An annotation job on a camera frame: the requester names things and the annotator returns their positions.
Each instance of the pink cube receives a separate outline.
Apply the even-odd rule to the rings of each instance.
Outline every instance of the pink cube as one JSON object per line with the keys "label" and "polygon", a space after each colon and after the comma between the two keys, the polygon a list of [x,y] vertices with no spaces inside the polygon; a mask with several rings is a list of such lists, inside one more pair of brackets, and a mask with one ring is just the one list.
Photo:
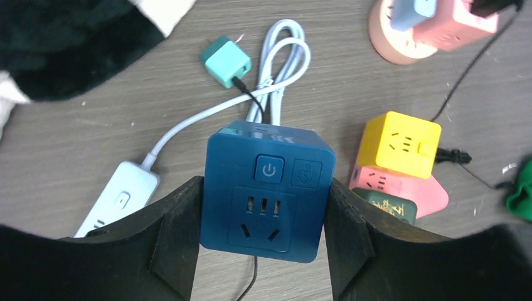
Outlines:
{"label": "pink cube", "polygon": [[499,15],[469,12],[472,0],[438,0],[436,15],[414,27],[413,40],[445,51],[478,41],[497,31]]}
{"label": "pink cube", "polygon": [[355,165],[349,182],[349,189],[353,188],[409,199],[417,206],[416,218],[443,210],[449,203],[449,195],[433,176],[428,179],[400,177]]}

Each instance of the white extension cord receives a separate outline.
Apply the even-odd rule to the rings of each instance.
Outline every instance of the white extension cord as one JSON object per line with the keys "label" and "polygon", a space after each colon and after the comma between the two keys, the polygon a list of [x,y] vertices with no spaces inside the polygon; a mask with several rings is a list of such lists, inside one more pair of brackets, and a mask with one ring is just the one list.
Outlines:
{"label": "white extension cord", "polygon": [[[279,33],[285,29],[290,31],[293,37],[284,38],[276,42]],[[274,57],[281,48],[287,45],[294,45],[294,47],[292,47],[286,64],[277,75],[275,81],[273,81],[272,67]],[[304,60],[299,69],[295,71],[301,62],[302,56]],[[311,51],[304,41],[303,29],[297,22],[284,19],[270,28],[262,49],[258,90],[251,92],[251,94],[257,99],[261,107],[265,108],[269,104],[271,123],[273,125],[280,125],[281,100],[284,89],[307,71],[310,62]],[[150,170],[166,143],[187,126],[248,100],[251,100],[249,95],[240,95],[175,125],[161,137],[152,151],[146,155],[140,166],[132,162],[122,162],[96,200],[75,237],[84,237],[91,230],[113,223],[142,209],[148,203],[159,184],[159,176]],[[250,107],[246,121],[262,122],[262,115],[256,103],[253,103]]]}
{"label": "white extension cord", "polygon": [[[285,29],[290,31],[292,37],[284,38],[279,42],[276,42],[279,33]],[[284,89],[303,76],[311,62],[311,50],[309,45],[305,43],[304,38],[304,32],[299,23],[291,19],[283,19],[270,28],[264,40],[258,72],[258,90],[253,91],[252,95],[257,98],[263,108],[267,106],[268,99],[270,100],[271,124],[273,125],[280,125],[281,100]],[[294,45],[294,47],[272,85],[274,57],[281,48],[287,45]],[[301,64],[301,67],[294,72],[301,61],[302,55],[304,57],[303,63]],[[251,100],[248,95],[240,95],[239,97],[223,102],[178,123],[161,137],[155,147],[150,153],[148,153],[148,155],[146,155],[141,167],[144,170],[149,171],[166,143],[187,126],[248,100]],[[246,121],[257,123],[262,122],[262,116],[256,103],[252,104]]]}

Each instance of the socket hole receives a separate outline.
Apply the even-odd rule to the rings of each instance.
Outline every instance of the socket hole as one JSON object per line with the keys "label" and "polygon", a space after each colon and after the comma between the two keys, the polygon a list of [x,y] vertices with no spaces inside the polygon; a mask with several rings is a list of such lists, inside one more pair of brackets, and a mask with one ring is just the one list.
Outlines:
{"label": "socket hole", "polygon": [[246,238],[251,237],[251,234],[249,234],[249,230],[246,224],[241,224],[240,226],[242,227],[242,231],[244,231],[244,235],[246,236]]}
{"label": "socket hole", "polygon": [[250,196],[248,198],[248,212],[252,212],[253,211],[253,197]]}
{"label": "socket hole", "polygon": [[268,237],[268,240],[269,240],[269,241],[274,240],[274,238],[279,234],[279,232],[280,232],[279,229],[275,229],[275,230],[272,232],[272,234],[270,234],[270,237]]}
{"label": "socket hole", "polygon": [[274,216],[279,216],[280,207],[281,207],[281,201],[275,201]]}
{"label": "socket hole", "polygon": [[264,213],[266,212],[266,203],[268,202],[268,199],[262,199],[262,205],[260,207],[260,212]]}

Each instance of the white cable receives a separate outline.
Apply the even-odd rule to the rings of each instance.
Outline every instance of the white cable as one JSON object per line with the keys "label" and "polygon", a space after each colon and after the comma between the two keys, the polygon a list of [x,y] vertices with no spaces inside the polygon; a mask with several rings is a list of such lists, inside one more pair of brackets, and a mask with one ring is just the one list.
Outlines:
{"label": "white cable", "polygon": [[[279,33],[279,31],[287,28],[287,29],[289,29],[292,32],[292,34],[295,34],[294,29],[296,29],[296,27],[299,28],[297,30],[298,36],[303,37],[303,30],[301,29],[301,27],[295,21],[293,21],[293,20],[281,20],[281,21],[277,22],[272,27],[272,29],[277,28],[276,30],[270,30],[268,32],[267,39],[268,39],[268,37],[270,37],[270,39],[265,41],[265,43],[264,43],[264,48],[263,48],[262,54],[263,55],[266,54],[266,57],[261,59],[261,70],[263,71],[263,74],[265,74],[265,75],[271,74],[272,62],[274,60],[274,56],[277,54],[277,52],[281,48],[283,48],[284,46],[287,46],[287,45],[297,45],[297,47],[293,47],[292,52],[290,53],[290,58],[287,61],[287,63],[285,64],[285,66],[283,67],[283,69],[281,69],[281,72],[279,73],[279,76],[275,79],[275,83],[273,85],[266,85],[267,87],[260,88],[259,90],[256,90],[256,91],[252,92],[252,95],[255,98],[262,99],[262,102],[264,103],[264,105],[267,103],[267,95],[272,93],[272,92],[274,92],[274,93],[272,93],[270,95],[270,99],[271,100],[276,100],[275,101],[275,105],[274,105],[273,101],[270,102],[270,108],[272,110],[272,124],[275,124],[275,123],[273,123],[274,117],[276,118],[277,125],[280,122],[280,120],[279,120],[280,119],[280,101],[281,101],[281,98],[282,98],[282,92],[284,91],[284,88],[286,86],[294,83],[301,76],[303,76],[305,71],[307,71],[307,69],[309,67],[309,64],[311,62],[311,50],[309,48],[309,45],[307,45],[307,43],[305,43],[304,40],[302,40],[300,38],[294,38],[294,37],[284,38],[284,39],[280,40],[279,42],[277,42],[276,44],[274,44],[273,47],[269,46],[268,47],[269,51],[265,52],[265,49],[266,49],[266,46],[269,45],[269,43],[271,42],[271,38],[272,37],[276,37],[277,34]],[[294,69],[296,68],[297,64],[299,63],[299,60],[301,58],[301,54],[304,54],[303,63],[301,64],[301,67],[298,69],[298,71],[294,73]],[[290,60],[295,61],[295,63],[288,64],[288,62]],[[223,103],[221,103],[219,105],[216,105],[216,106],[214,106],[212,108],[209,108],[209,109],[207,109],[207,110],[205,110],[203,112],[200,112],[200,113],[198,113],[198,114],[196,114],[196,115],[194,115],[192,117],[189,117],[189,118],[185,119],[184,121],[178,123],[173,128],[171,128],[168,132],[166,132],[166,134],[164,134],[161,137],[161,139],[159,139],[159,141],[154,146],[152,151],[150,151],[150,153],[148,153],[148,155],[146,155],[146,158],[142,162],[141,167],[143,169],[149,171],[151,169],[151,167],[153,166],[153,164],[155,163],[155,160],[157,159],[157,156],[161,152],[161,149],[166,145],[166,143],[168,143],[168,141],[170,139],[172,139],[172,137],[174,137],[177,133],[179,133],[181,130],[183,130],[187,126],[189,126],[189,125],[191,125],[191,124],[193,124],[193,123],[195,123],[197,121],[200,121],[201,119],[204,119],[204,118],[207,118],[207,117],[209,117],[211,115],[214,115],[214,114],[216,114],[216,113],[218,113],[218,112],[220,112],[220,111],[222,111],[222,110],[224,110],[226,108],[232,107],[232,106],[237,105],[237,104],[242,103],[242,102],[246,102],[246,101],[248,101],[250,99],[251,98],[248,95],[245,95],[245,94],[244,95],[240,95],[239,97],[235,97],[235,98],[233,98],[231,100],[223,102]]]}
{"label": "white cable", "polygon": [[[283,30],[290,32],[294,38],[300,39],[301,41],[305,40],[305,32],[301,25],[298,22],[295,22],[291,19],[283,19],[275,23],[264,39],[264,44],[262,46],[262,54],[260,56],[260,66],[258,69],[258,84],[257,88],[263,88],[265,86],[271,85],[272,83],[272,66],[273,66],[273,56],[269,54],[273,51],[275,43],[279,36],[279,33]],[[301,61],[301,56],[305,54],[305,58],[310,56],[310,53],[307,54],[306,50],[303,47],[300,47],[298,44],[292,47],[292,51],[286,63],[279,71],[277,78],[273,83],[281,83],[286,79],[290,78],[295,72],[295,68],[299,65]],[[263,94],[260,97],[257,97],[258,102],[262,108],[266,108],[268,104],[268,99],[270,100],[270,118],[271,124],[280,125],[281,119],[281,101],[283,97],[285,87],[277,89],[276,91],[268,94]],[[262,122],[262,115],[258,109],[256,103],[252,103],[246,121],[249,122]]]}

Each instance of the yellow power socket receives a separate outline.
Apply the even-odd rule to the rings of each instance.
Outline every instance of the yellow power socket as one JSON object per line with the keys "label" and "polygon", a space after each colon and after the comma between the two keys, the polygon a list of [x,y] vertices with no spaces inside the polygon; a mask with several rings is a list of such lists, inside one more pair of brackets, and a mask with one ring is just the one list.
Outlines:
{"label": "yellow power socket", "polygon": [[430,178],[442,128],[397,112],[371,119],[364,129],[357,164],[401,176]]}

